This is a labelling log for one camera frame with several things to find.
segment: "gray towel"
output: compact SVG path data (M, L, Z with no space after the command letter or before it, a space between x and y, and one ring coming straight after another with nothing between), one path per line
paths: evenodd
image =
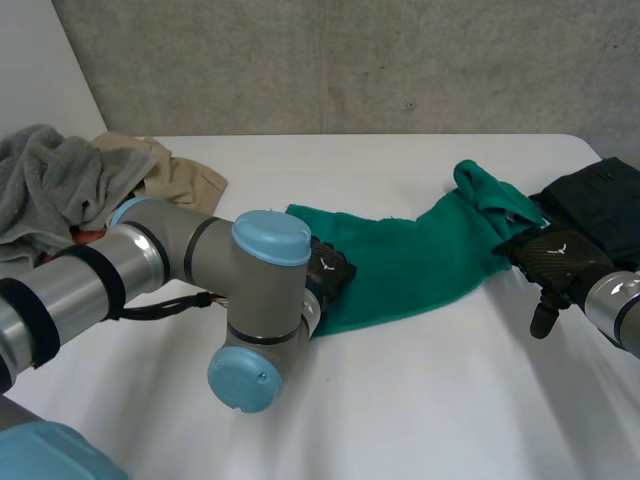
M154 164L147 153L100 152L47 125L9 135L0 142L0 262L33 266L42 252L73 244L70 227L104 228Z

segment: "beige cloth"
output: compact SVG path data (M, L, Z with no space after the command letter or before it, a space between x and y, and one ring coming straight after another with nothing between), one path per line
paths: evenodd
M159 197L212 215L227 187L227 180L219 173L193 160L172 157L171 150L153 138L139 140L117 132L105 132L91 144L100 151L126 147L151 153L156 165L133 191L138 197Z

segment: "light blue end cap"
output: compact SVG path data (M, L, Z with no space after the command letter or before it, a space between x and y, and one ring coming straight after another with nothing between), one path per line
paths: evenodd
M262 355L243 347L222 347L207 372L213 393L231 408L261 412L280 394L282 377Z
M286 213L247 212L235 221L231 234L245 252L273 265L295 267L311 257L311 229Z
M118 209L116 210L116 213L113 214L113 217L111 218L111 223L110 225L117 225L118 222L120 221L120 219L122 218L122 216L125 214L125 212L127 210L129 210L131 207L133 207L134 205L140 203L140 202L146 202L147 200L155 200L158 202L163 202L164 200L162 200L161 198L157 198L157 197L133 197L130 198L129 200L127 200L126 202L124 202L122 205L120 205L118 207Z
M0 432L2 479L127 480L127 474L75 430L32 422Z

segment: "robotic arm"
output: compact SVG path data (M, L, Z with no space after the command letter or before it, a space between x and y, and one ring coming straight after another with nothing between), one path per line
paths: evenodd
M516 235L494 253L542 287L534 337L546 337L559 310L575 303L615 346L640 358L640 275L620 270L587 238L558 226Z
M354 275L344 255L290 215L253 211L232 223L135 198L102 239L0 280L0 393L91 326L119 318L125 303L178 279L227 298L227 337L209 365L209 385L229 407L259 412L278 397ZM204 299L199 306L211 303L209 293L196 297ZM127 478L73 429L2 395L0 470L33 480Z

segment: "white logo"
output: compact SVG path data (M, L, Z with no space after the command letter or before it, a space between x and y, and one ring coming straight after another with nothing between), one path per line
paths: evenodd
M326 263L324 263L324 258L320 257L320 263L322 263L322 267L325 270L335 270L336 267L330 267L329 265L327 265Z
M559 253L560 255L564 255L564 252L567 250L567 244L565 243L560 250L547 250L547 253Z

